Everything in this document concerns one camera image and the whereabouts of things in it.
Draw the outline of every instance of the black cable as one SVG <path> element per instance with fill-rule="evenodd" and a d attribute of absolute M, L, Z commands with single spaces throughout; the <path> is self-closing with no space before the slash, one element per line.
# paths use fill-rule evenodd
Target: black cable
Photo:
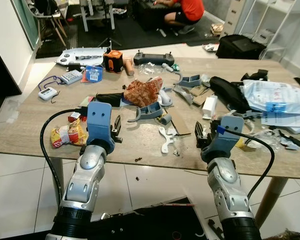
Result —
<path fill-rule="evenodd" d="M 247 138 L 247 139 L 250 139 L 250 140 L 253 140 L 253 141 L 256 141 L 260 144 L 262 144 L 263 146 L 265 146 L 271 153 L 271 158 L 270 158 L 270 162 L 268 164 L 268 166 L 266 167 L 266 169 L 264 170 L 263 174 L 260 176 L 260 178 L 258 179 L 258 181 L 256 181 L 256 183 L 254 184 L 254 186 L 251 188 L 250 192 L 248 193 L 247 197 L 248 199 L 250 199 L 252 193 L 256 190 L 256 188 L 259 186 L 259 184 L 261 183 L 261 181 L 265 178 L 265 176 L 268 174 L 269 170 L 271 169 L 274 161 L 275 161 L 275 152 L 274 150 L 272 149 L 271 146 L 269 146 L 267 143 L 265 143 L 264 141 L 256 138 L 256 137 L 253 137 L 253 136 L 249 136 L 249 135 L 246 135 L 246 134 L 243 134 L 243 133 L 240 133 L 240 132 L 235 132 L 235 131 L 231 131 L 231 130 L 228 130 L 228 129 L 224 129 L 226 132 L 230 133 L 230 134 L 233 134 L 233 135 L 237 135 L 237 136 L 240 136 L 240 137 L 244 137 L 244 138 Z"/>
<path fill-rule="evenodd" d="M 48 118 L 48 120 L 43 124 L 43 126 L 41 128 L 41 132 L 40 132 L 40 147 L 41 147 L 43 156 L 44 156 L 46 162 L 49 165 L 49 168 L 51 170 L 54 182 L 56 184 L 56 188 L 57 188 L 57 191 L 58 191 L 58 206 L 60 205 L 61 199 L 62 199 L 61 184 L 60 184 L 57 172 L 56 172 L 56 170 L 55 170 L 55 168 L 54 168 L 54 166 L 53 166 L 53 164 L 52 164 L 52 162 L 51 162 L 51 160 L 50 160 L 50 158 L 49 158 L 49 156 L 46 152 L 46 148 L 45 148 L 45 144 L 44 144 L 44 133 L 45 133 L 45 129 L 46 129 L 47 125 L 51 122 L 52 119 L 54 119 L 55 117 L 57 117 L 61 114 L 71 113 L 71 112 L 75 112 L 75 111 L 77 111 L 77 109 L 68 109 L 68 110 L 63 110 L 63 111 L 57 112 L 56 114 L 54 114 L 54 115 L 52 115 L 51 117 Z"/>

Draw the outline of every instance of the chair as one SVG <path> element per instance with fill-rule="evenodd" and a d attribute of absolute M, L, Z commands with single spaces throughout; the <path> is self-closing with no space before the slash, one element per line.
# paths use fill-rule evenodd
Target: chair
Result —
<path fill-rule="evenodd" d="M 42 45 L 42 41 L 41 41 L 41 21 L 44 20 L 50 20 L 52 27 L 54 28 L 56 34 L 59 36 L 62 44 L 66 47 L 66 43 L 64 41 L 64 39 L 62 38 L 58 28 L 60 29 L 60 31 L 62 32 L 62 34 L 65 36 L 65 38 L 67 38 L 67 34 L 61 24 L 60 19 L 64 19 L 66 24 L 69 27 L 69 24 L 66 20 L 66 14 L 67 14 L 67 9 L 68 9 L 68 5 L 64 5 L 63 4 L 63 8 L 59 8 L 59 12 L 53 14 L 53 15 L 40 15 L 40 14 L 36 14 L 36 7 L 34 5 L 34 3 L 32 2 L 32 0 L 22 0 L 24 2 L 24 4 L 27 6 L 28 11 L 31 13 L 31 15 L 37 20 L 37 24 L 38 24 L 38 37 L 39 37 L 39 44 L 41 47 Z"/>

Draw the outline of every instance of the black case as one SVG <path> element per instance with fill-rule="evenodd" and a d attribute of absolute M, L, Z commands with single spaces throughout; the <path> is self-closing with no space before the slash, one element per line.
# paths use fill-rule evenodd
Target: black case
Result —
<path fill-rule="evenodd" d="M 242 45 L 237 47 L 234 42 L 240 41 Z M 252 41 L 250 38 L 242 35 L 227 35 L 220 38 L 220 44 L 216 55 L 220 59 L 253 59 L 258 60 L 260 53 L 266 47 L 258 42 Z"/>

